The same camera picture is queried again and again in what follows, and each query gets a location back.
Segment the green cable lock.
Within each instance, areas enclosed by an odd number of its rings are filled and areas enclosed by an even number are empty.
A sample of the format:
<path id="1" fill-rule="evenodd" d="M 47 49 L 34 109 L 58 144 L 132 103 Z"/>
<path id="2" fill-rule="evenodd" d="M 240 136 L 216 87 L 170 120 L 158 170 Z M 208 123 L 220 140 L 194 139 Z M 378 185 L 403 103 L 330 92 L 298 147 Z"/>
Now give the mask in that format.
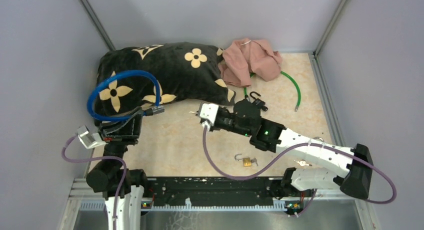
<path id="1" fill-rule="evenodd" d="M 296 89 L 296 92 L 297 92 L 297 102 L 296 102 L 294 111 L 297 112 L 298 109 L 299 109 L 299 107 L 300 107 L 300 105 L 301 105 L 301 101 L 302 101 L 302 94 L 301 94 L 300 87 L 299 87 L 298 83 L 296 82 L 296 80 L 292 76 L 290 76 L 288 73 L 286 73 L 284 71 L 280 71 L 280 73 L 282 75 L 284 75 L 285 77 L 287 77 L 293 83 L 293 85 L 294 85 L 294 87 Z M 249 76 L 252 77 L 254 75 L 255 75 L 255 73 L 250 73 Z M 247 87 L 243 87 L 243 95 L 245 97 L 249 98 L 248 92 L 247 92 Z"/>

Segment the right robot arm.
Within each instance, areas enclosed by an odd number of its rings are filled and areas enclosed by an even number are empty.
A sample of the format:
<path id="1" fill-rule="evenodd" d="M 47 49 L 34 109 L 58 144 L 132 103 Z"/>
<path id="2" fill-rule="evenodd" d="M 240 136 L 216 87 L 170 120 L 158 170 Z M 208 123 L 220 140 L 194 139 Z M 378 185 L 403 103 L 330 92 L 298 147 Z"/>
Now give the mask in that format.
<path id="1" fill-rule="evenodd" d="M 311 163 L 312 169 L 288 168 L 281 181 L 284 194 L 294 196 L 309 189 L 340 189 L 344 194 L 367 200 L 372 178 L 372 158 L 363 144 L 331 145 L 303 136 L 261 116 L 260 107 L 244 99 L 232 111 L 213 103 L 201 104 L 202 125 L 210 131 L 226 130 L 250 138 L 256 149 L 283 153 Z"/>

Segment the blue cable lock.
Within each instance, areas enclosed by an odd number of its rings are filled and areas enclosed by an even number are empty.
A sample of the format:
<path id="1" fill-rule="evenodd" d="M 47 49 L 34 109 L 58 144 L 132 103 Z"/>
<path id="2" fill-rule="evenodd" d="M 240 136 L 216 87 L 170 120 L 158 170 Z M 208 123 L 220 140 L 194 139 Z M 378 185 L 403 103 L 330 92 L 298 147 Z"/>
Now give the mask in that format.
<path id="1" fill-rule="evenodd" d="M 109 122 L 117 122 L 117 121 L 127 121 L 130 119 L 131 115 L 125 115 L 125 116 L 119 116 L 119 117 L 111 117 L 111 116 L 104 116 L 104 115 L 100 115 L 98 113 L 95 112 L 94 109 L 94 104 L 95 104 L 95 100 L 97 98 L 97 96 L 100 95 L 100 92 L 102 90 L 104 90 L 109 83 L 112 83 L 115 80 L 121 80 L 121 79 L 125 79 L 128 77 L 136 77 L 136 76 L 140 76 L 140 77 L 146 77 L 148 79 L 151 80 L 151 82 L 154 84 L 154 89 L 156 90 L 156 94 L 155 94 L 155 103 L 154 105 L 156 107 L 160 106 L 160 101 L 161 101 L 161 89 L 160 89 L 160 83 L 159 81 L 156 79 L 156 77 L 147 72 L 147 71 L 143 71 L 143 70 L 127 70 L 127 71 L 123 71 L 121 73 L 118 73 L 114 76 L 111 76 L 107 79 L 105 79 L 104 81 L 100 82 L 91 92 L 91 94 L 88 97 L 87 103 L 86 103 L 86 108 L 88 113 L 90 114 L 90 116 L 96 120 L 99 121 L 109 121 Z"/>

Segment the pink cloth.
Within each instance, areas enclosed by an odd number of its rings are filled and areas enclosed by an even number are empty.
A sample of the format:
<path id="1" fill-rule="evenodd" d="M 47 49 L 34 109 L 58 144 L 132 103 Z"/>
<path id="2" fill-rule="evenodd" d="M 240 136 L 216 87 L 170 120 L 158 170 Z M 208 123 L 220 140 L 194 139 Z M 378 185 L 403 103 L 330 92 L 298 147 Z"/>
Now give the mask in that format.
<path id="1" fill-rule="evenodd" d="M 274 51 L 268 40 L 244 38 L 234 40 L 223 50 L 223 60 L 219 63 L 221 78 L 236 87 L 252 84 L 250 74 L 254 73 L 268 82 L 279 76 L 282 56 Z"/>

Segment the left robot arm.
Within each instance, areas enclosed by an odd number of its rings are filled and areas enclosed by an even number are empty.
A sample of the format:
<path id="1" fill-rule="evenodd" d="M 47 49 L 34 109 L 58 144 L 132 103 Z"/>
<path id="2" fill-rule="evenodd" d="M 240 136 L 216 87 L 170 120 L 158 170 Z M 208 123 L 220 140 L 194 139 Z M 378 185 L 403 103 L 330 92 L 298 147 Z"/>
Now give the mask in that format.
<path id="1" fill-rule="evenodd" d="M 89 171 L 86 182 L 104 198 L 109 229 L 139 229 L 141 199 L 150 190 L 142 169 L 129 170 L 124 154 L 136 145 L 144 111 L 134 110 L 125 121 L 101 123 L 97 133 L 80 137 L 87 148 L 103 147 L 99 162 Z"/>

